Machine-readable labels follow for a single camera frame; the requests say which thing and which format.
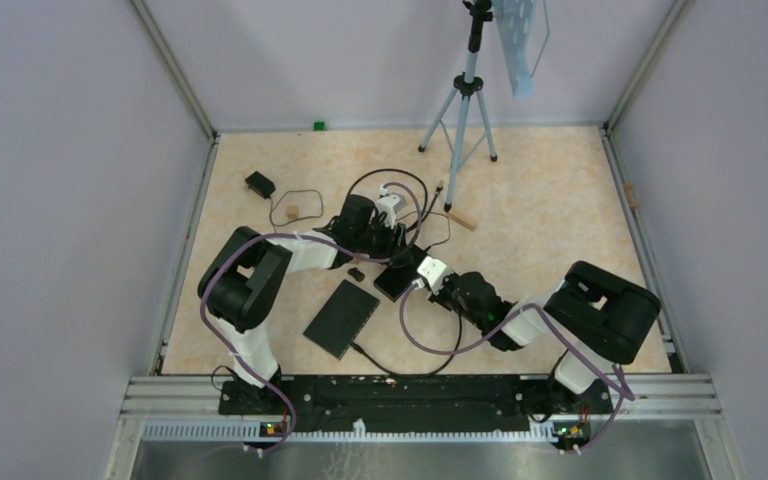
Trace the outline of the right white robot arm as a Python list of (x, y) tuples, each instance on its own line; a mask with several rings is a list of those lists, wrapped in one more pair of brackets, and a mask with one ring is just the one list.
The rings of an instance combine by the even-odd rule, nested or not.
[(544, 335), (565, 348), (546, 385), (549, 404), (572, 412), (613, 367), (634, 362), (662, 310), (650, 290), (580, 260), (560, 284), (518, 302), (504, 300), (480, 273), (454, 272), (428, 257), (417, 269), (429, 299), (453, 311), (500, 351), (516, 351)]

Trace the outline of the black network switch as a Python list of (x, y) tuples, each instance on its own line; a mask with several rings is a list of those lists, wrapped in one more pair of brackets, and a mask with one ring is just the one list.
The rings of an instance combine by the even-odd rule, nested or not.
[(397, 260), (387, 266), (373, 281), (374, 288), (391, 302), (396, 302), (403, 295), (409, 284), (417, 277), (417, 269), (427, 257), (427, 251), (416, 245)]
[(341, 360), (379, 305), (376, 296), (343, 280), (313, 317), (303, 336)]

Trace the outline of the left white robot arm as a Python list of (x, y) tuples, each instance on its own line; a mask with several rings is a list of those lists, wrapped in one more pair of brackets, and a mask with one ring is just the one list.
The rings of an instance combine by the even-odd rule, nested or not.
[(257, 413), (279, 404), (279, 364), (264, 325), (286, 275), (334, 270), (353, 261), (388, 264), (410, 250), (398, 219), (405, 195), (351, 194), (325, 226), (303, 233), (259, 233), (242, 226), (226, 241), (197, 287), (205, 326), (228, 349), (243, 401)]

